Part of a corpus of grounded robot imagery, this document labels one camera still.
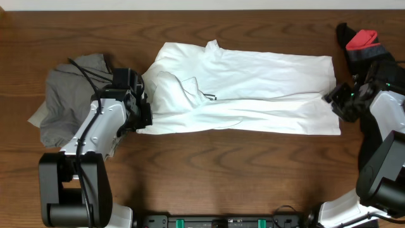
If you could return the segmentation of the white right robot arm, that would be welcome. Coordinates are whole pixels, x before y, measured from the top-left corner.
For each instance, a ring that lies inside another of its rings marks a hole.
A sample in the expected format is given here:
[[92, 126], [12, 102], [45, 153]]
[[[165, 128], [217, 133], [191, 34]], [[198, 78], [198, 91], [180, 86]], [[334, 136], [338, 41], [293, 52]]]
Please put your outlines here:
[[404, 224], [404, 88], [386, 82], [369, 106], [382, 138], [362, 166], [356, 187], [320, 205], [308, 227], [373, 227], [382, 219]]

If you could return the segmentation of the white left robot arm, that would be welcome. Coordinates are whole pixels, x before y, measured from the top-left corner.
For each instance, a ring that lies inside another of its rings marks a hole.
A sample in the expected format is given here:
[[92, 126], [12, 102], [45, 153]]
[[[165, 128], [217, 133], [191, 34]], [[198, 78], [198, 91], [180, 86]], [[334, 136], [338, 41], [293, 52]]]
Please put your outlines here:
[[77, 133], [39, 160], [41, 217], [47, 227], [134, 227], [133, 210], [113, 202], [105, 168], [127, 132], [152, 124], [147, 94], [101, 89]]

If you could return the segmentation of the white printed t-shirt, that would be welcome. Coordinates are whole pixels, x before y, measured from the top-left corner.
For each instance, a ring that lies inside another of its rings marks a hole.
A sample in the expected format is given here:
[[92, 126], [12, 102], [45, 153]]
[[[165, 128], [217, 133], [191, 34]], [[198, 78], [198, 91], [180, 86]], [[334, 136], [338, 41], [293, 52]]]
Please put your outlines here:
[[167, 42], [143, 74], [153, 113], [145, 134], [253, 130], [338, 135], [323, 96], [336, 84], [332, 58], [235, 51]]

